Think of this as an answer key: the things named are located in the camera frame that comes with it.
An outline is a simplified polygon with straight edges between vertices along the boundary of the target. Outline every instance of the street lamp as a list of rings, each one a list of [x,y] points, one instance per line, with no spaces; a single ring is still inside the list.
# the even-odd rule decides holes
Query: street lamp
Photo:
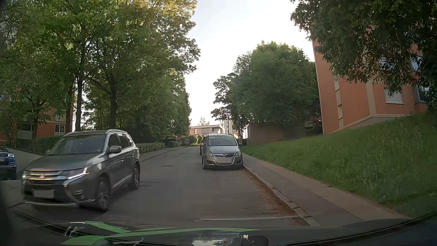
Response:
[[[228,76],[233,76],[233,77],[237,77],[237,75],[235,73],[230,73],[228,74]],[[237,132],[238,132],[238,139],[240,139],[240,114],[238,111],[238,90],[237,87],[235,87],[235,90],[237,91]]]

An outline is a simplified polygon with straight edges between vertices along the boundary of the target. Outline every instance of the orange building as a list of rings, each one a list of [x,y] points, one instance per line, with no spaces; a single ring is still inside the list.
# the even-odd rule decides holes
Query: orange building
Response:
[[[45,123],[38,125],[37,135],[36,135],[37,138],[64,135],[65,133],[72,131],[73,118],[69,119],[71,124],[69,129],[66,129],[67,119],[65,115],[62,117],[56,116],[54,108],[50,108],[45,113],[50,116],[50,119],[47,120]],[[32,134],[33,134],[32,122],[28,122],[26,120],[20,121],[18,123],[18,129],[17,129],[16,147],[18,148],[29,147],[32,140]],[[0,145],[5,145],[7,140],[8,140],[7,135],[0,130]]]
[[[318,46],[316,42],[312,45],[313,50]],[[421,113],[427,108],[423,89],[416,85],[403,86],[402,93],[390,97],[383,84],[373,84],[371,81],[366,84],[350,84],[345,79],[333,76],[330,64],[323,59],[322,54],[314,51],[314,58],[324,134],[366,126],[409,113]],[[417,64],[414,61],[411,68],[412,76],[415,76]]]

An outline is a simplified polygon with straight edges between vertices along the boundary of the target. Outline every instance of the silver minivan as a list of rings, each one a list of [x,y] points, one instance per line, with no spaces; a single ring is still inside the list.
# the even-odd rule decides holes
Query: silver minivan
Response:
[[[38,206],[92,206],[108,210],[114,189],[140,184],[139,150],[121,130],[65,134],[23,172],[22,192]]]
[[[233,166],[243,167],[243,154],[236,138],[229,134],[209,134],[200,144],[202,168]]]

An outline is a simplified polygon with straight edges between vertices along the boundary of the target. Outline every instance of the grassy slope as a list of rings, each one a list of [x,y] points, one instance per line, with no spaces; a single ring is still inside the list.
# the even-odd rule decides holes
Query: grassy slope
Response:
[[[437,209],[437,132],[429,115],[243,151],[408,216]]]

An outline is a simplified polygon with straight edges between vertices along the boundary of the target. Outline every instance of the asphalt road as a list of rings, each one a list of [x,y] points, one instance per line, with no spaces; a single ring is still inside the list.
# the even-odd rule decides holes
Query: asphalt road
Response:
[[[137,227],[288,227],[307,225],[290,214],[246,170],[203,170],[199,147],[141,163],[141,186],[116,190],[108,212],[22,204],[13,209],[47,223],[107,221]]]

